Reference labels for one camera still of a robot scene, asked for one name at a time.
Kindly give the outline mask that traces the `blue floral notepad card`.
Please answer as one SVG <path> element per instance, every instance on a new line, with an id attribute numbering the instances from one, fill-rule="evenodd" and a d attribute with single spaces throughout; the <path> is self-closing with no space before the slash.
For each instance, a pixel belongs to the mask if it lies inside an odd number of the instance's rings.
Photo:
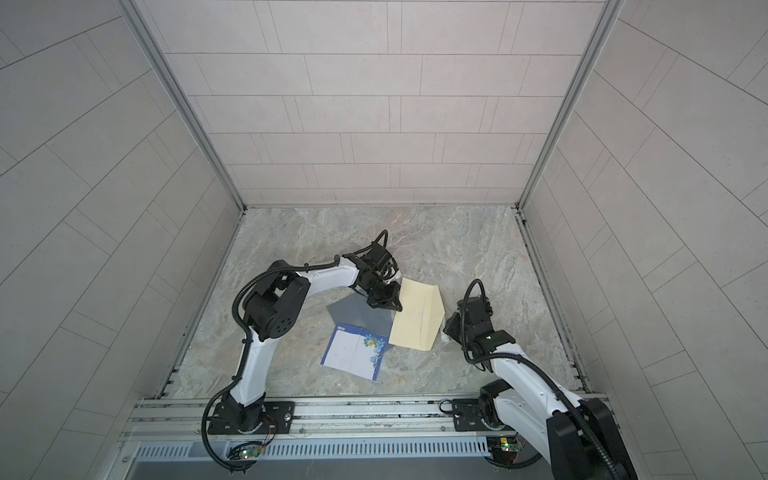
<path id="1" fill-rule="evenodd" d="M 376 381 L 387 345 L 386 336 L 361 327 L 339 324 L 335 326 L 321 364 Z"/>

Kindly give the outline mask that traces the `grey envelope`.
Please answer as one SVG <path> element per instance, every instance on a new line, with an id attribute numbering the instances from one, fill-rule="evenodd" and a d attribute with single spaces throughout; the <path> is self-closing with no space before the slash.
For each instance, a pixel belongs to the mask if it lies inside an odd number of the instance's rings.
<path id="1" fill-rule="evenodd" d="M 373 334 L 390 335 L 394 311 L 372 308 L 360 294 L 350 294 L 327 306 L 333 322 L 365 329 Z"/>

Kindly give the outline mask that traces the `cream yellow envelope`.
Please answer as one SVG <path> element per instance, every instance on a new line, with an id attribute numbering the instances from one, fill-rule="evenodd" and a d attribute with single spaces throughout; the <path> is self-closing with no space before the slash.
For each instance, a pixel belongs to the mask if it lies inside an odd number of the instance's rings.
<path id="1" fill-rule="evenodd" d="M 403 279 L 399 300 L 402 310 L 394 316 L 389 343 L 419 351 L 431 350 L 445 317 L 439 287 Z"/>

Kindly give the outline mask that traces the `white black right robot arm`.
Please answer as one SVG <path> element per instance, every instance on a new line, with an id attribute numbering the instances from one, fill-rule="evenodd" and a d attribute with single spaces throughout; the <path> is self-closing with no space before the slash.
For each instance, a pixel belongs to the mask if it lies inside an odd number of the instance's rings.
<path id="1" fill-rule="evenodd" d="M 457 423 L 475 422 L 490 430 L 511 429 L 534 449 L 515 461 L 513 443 L 498 437 L 491 463 L 509 470 L 545 460 L 556 479 L 634 479 L 637 472 L 610 407 L 560 386 L 506 331 L 494 328 L 489 300 L 471 296 L 458 302 L 445 333 L 460 344 L 465 359 L 495 374 L 471 410 L 453 403 Z"/>

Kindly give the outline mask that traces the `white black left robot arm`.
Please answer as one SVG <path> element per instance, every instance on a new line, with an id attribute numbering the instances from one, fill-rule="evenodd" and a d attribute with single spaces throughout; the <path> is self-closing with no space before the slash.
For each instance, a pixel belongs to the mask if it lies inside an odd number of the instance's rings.
<path id="1" fill-rule="evenodd" d="M 243 350 L 229 385 L 214 394 L 202 417 L 202 431 L 250 434 L 268 424 L 266 379 L 279 344 L 311 296 L 338 288 L 363 294 L 373 309 L 402 310 L 400 270 L 387 248 L 373 242 L 336 255 L 328 263 L 291 265 L 277 260 L 235 296 L 232 317 L 244 332 Z"/>

